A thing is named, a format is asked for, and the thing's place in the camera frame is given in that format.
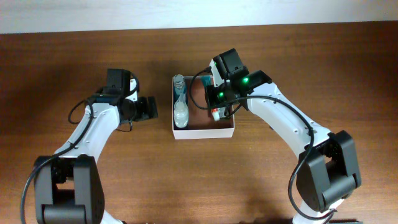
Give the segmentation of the teal mouthwash bottle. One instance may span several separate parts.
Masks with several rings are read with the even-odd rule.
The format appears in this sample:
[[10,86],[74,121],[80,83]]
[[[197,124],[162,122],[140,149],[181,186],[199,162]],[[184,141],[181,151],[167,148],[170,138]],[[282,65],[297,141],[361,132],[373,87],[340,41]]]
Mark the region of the teal mouthwash bottle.
[[173,77],[174,104],[178,101],[187,102],[187,87],[183,75],[178,74]]

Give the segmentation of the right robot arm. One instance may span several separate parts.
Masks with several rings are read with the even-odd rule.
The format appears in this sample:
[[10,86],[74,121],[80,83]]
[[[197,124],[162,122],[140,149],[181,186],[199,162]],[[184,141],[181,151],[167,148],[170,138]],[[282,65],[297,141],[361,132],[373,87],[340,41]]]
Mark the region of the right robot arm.
[[309,118],[266,73],[250,72],[235,49],[213,57],[208,71],[213,76],[213,84],[205,88],[209,110],[242,106],[264,120],[297,156],[288,183],[296,211],[292,223],[328,223],[361,186],[354,139]]

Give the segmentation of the clear hand soap pump bottle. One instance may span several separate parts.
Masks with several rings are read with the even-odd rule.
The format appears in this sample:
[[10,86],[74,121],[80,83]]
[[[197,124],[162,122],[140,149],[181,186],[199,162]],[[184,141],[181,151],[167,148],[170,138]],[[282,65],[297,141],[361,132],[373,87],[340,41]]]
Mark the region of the clear hand soap pump bottle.
[[174,104],[174,123],[178,128],[186,128],[189,121],[189,110],[186,102],[186,94],[179,95]]

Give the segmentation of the red green toothpaste tube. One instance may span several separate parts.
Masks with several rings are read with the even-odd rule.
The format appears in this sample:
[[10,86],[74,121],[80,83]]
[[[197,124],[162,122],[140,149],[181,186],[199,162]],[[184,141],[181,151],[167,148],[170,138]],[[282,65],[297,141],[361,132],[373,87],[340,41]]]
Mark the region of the red green toothpaste tube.
[[[212,106],[216,105],[216,87],[213,84],[213,78],[211,75],[205,75],[201,77],[201,81],[205,89],[205,100],[207,107],[211,108]],[[210,113],[214,121],[220,120],[218,108],[211,109]]]

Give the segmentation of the green soap box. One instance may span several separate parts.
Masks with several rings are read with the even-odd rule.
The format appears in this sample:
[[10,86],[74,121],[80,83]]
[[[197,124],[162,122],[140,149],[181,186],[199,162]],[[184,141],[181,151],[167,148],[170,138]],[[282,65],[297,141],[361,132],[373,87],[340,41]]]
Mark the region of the green soap box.
[[230,119],[233,107],[231,105],[218,108],[218,114],[220,119]]

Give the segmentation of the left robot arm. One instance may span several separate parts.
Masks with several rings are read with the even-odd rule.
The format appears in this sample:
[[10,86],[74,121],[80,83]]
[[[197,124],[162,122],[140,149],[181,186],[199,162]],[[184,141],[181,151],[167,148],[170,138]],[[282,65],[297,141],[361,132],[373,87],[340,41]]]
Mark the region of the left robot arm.
[[108,69],[105,86],[80,102],[85,111],[72,135],[53,155],[36,159],[28,183],[38,223],[120,223],[105,209],[97,162],[121,125],[158,116],[154,97],[139,90],[135,74]]

